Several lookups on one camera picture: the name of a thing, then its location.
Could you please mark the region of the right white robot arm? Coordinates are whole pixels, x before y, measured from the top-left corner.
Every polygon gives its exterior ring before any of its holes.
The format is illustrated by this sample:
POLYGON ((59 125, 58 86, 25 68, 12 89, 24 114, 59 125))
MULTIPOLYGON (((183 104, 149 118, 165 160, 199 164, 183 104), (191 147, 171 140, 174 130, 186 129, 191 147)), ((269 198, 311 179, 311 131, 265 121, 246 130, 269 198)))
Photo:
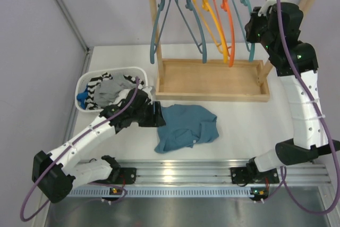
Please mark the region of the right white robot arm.
POLYGON ((232 172, 234 184, 261 182, 278 167, 306 163, 331 154, 317 88, 318 62, 314 47, 299 40, 303 12, 296 4, 274 4, 265 14, 255 7, 245 25, 246 39, 260 43, 269 55, 284 86, 293 121, 293 137, 278 142, 274 149, 249 159, 246 166, 232 172))

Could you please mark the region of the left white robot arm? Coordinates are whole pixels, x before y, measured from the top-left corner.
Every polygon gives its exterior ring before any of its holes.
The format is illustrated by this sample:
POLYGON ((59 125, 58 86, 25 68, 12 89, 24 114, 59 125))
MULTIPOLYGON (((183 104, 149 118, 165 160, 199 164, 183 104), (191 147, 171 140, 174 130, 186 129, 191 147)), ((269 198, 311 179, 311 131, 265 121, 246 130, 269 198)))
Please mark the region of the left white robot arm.
POLYGON ((60 202, 73 189, 85 184, 117 184, 122 175, 114 157, 104 155, 87 163, 85 158, 132 123, 146 128, 165 126, 153 87, 123 90, 82 132, 49 153, 37 153, 33 159, 33 182, 51 203, 60 202))

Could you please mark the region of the teal blue tank top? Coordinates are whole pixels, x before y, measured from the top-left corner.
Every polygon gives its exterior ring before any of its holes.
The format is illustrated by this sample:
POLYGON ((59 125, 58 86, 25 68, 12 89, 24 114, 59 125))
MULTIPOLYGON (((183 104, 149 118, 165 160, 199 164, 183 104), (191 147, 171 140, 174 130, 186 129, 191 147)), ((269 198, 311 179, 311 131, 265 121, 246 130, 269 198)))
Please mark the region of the teal blue tank top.
POLYGON ((159 143, 154 151, 169 153, 211 143, 219 137, 217 116, 200 105, 174 104, 162 107, 165 126, 157 129, 159 143))

